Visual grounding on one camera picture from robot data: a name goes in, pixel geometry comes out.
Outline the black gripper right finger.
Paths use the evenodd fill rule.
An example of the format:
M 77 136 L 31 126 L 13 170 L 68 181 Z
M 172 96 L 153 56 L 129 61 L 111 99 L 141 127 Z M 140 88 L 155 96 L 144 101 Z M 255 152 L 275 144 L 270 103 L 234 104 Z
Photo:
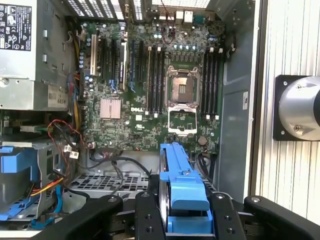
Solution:
M 259 195 L 236 202 L 223 192 L 210 196 L 217 240 L 318 240 L 320 226 Z

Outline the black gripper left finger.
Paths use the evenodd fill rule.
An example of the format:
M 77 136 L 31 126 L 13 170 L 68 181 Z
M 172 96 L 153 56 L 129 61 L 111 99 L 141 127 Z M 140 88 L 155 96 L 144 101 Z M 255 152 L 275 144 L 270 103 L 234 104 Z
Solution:
M 51 226 L 53 240 L 164 240 L 161 214 L 155 196 L 140 192 L 123 201 L 107 195 Z

